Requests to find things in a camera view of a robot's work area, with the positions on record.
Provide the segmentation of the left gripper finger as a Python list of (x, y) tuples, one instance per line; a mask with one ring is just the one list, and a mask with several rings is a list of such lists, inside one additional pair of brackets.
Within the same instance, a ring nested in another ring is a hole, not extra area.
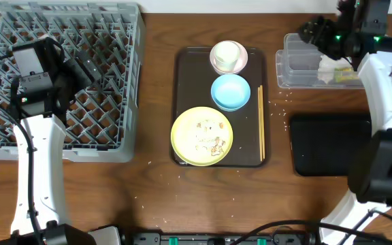
[(45, 38), (45, 44), (47, 51), (50, 51), (50, 55), (56, 60), (64, 60), (65, 59), (65, 51), (62, 45), (52, 39), (51, 37)]
[(75, 79), (76, 89), (98, 86), (102, 79), (101, 72), (87, 52), (77, 51), (73, 58), (66, 61), (66, 66)]

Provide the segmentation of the white tissue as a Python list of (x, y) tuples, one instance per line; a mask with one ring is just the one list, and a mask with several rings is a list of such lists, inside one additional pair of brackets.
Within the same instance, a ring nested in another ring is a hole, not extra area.
[(350, 68), (351, 65), (344, 59), (333, 60), (326, 55), (321, 55), (319, 67), (317, 70), (318, 79), (323, 81), (325, 84), (329, 84), (335, 76), (337, 69)]

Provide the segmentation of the green snack wrapper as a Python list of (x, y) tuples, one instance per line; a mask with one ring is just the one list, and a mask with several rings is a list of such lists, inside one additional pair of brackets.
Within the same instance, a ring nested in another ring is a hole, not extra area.
[(334, 80), (337, 83), (350, 82), (358, 79), (357, 72), (352, 67), (335, 68), (334, 70)]

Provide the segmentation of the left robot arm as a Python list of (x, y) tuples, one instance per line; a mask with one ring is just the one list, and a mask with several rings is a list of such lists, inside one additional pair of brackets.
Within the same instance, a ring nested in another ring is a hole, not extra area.
[(20, 75), (12, 81), (6, 113), (18, 148), (18, 196), (10, 237), (1, 243), (121, 244), (117, 227), (81, 231), (70, 225), (66, 211), (66, 113), (83, 81), (51, 37), (14, 46), (12, 56)]

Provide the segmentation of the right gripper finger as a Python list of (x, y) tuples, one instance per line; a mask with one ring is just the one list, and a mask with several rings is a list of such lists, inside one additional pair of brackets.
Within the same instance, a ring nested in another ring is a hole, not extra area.
[(336, 24), (328, 18), (317, 16), (301, 25), (298, 34), (303, 42), (323, 46), (335, 37)]
[(337, 10), (340, 14), (354, 13), (356, 0), (338, 0)]

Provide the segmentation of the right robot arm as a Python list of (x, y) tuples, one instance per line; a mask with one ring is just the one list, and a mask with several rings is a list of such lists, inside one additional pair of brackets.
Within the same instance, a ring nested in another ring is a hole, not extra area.
[(392, 37), (386, 34), (390, 4), (339, 1), (336, 21), (318, 16), (299, 28), (301, 40), (329, 58), (351, 58), (372, 121), (371, 140), (349, 171), (346, 194), (318, 223), (322, 244), (352, 244), (355, 238), (387, 242), (363, 229), (392, 208)]

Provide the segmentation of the light blue bowl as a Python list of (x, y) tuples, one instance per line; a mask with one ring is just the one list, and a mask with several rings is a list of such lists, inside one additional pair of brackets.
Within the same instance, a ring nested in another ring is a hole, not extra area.
[(251, 91), (249, 83), (242, 76), (225, 74), (213, 81), (210, 94), (220, 109), (234, 112), (247, 104)]

